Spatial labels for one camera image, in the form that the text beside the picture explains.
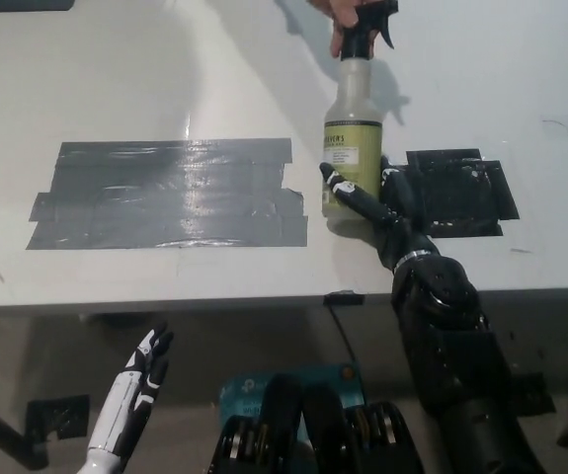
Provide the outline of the person's bare hand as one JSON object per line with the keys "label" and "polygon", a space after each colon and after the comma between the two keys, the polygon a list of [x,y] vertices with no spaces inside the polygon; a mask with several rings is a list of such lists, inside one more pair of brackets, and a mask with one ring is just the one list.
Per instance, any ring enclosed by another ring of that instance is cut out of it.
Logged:
{"label": "person's bare hand", "polygon": [[333,57],[338,57],[343,45],[344,29],[352,28],[358,23],[357,8],[363,4],[363,1],[307,0],[307,3],[332,20],[330,52]]}

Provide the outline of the robot right hand black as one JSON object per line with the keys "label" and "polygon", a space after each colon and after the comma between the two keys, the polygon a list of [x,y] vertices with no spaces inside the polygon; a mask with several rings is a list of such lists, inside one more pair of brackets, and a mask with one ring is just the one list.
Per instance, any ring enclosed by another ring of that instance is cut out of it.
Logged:
{"label": "robot right hand black", "polygon": [[380,158],[378,196],[346,179],[334,165],[319,165],[324,184],[344,208],[370,222],[375,247],[383,266],[396,271],[409,260],[440,251],[424,230],[424,215],[406,175]]}

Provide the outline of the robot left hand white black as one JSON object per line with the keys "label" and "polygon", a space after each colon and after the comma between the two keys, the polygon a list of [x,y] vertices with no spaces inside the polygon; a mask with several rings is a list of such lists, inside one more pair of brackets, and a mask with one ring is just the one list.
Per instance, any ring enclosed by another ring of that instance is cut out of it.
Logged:
{"label": "robot left hand white black", "polygon": [[117,374],[91,434],[82,473],[123,473],[164,382],[174,334],[150,330]]}

